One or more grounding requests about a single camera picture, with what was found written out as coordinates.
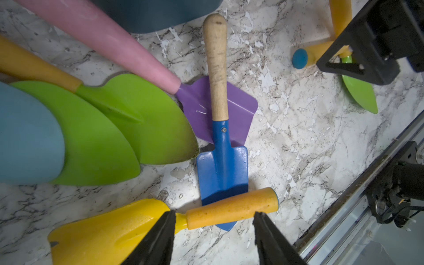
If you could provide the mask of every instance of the small green scoop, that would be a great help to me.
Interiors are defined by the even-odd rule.
[[[343,63],[352,63],[352,57],[348,56],[341,59]],[[352,95],[353,99],[371,113],[377,114],[378,107],[375,99],[374,90],[370,83],[365,81],[342,75],[343,81],[347,87],[347,90]]]

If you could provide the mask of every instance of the green blade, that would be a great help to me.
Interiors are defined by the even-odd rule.
[[[20,81],[11,85],[41,101],[60,124],[65,164],[52,183],[97,186],[138,176],[140,165],[127,139],[95,107],[46,82]]]
[[[118,75],[99,88],[81,86],[76,94],[121,130],[142,164],[172,164],[199,153],[182,110],[165,92],[137,75]]]
[[[352,63],[352,57],[348,56],[342,58],[342,62]],[[353,99],[355,99],[356,102],[364,109],[368,110],[371,113],[377,114],[377,101],[372,85],[368,82],[364,82],[362,80],[347,75],[342,75],[342,78],[347,87],[347,90],[352,95]]]

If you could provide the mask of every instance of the light blue scoop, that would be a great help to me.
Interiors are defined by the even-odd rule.
[[[0,182],[52,181],[64,159],[65,142],[53,114],[36,98],[0,82]]]

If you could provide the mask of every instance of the pink handle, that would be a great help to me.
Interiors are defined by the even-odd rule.
[[[16,0],[99,54],[175,94],[181,81],[89,0]]]

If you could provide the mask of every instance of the yellow plastic scoop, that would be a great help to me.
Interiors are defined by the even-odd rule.
[[[275,212],[278,205],[272,188],[251,191],[177,214],[175,233],[252,218],[256,211]],[[144,199],[56,228],[48,236],[53,264],[121,264],[169,210],[159,200]]]

